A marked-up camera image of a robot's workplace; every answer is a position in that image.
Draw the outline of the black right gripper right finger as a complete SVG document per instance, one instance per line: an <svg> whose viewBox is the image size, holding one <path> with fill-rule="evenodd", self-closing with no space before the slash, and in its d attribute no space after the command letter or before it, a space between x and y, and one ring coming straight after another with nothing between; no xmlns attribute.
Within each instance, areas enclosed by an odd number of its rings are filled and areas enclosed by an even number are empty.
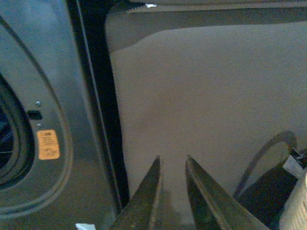
<svg viewBox="0 0 307 230"><path fill-rule="evenodd" d="M198 230L267 230L190 155L185 164L189 203Z"/></svg>

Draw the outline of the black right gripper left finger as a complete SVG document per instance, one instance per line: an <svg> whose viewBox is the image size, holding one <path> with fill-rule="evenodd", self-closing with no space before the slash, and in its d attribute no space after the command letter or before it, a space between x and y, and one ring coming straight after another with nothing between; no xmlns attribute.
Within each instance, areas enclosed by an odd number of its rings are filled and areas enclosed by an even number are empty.
<svg viewBox="0 0 307 230"><path fill-rule="evenodd" d="M162 188L163 163L161 157L157 156L132 199L110 228L112 230L159 229Z"/></svg>

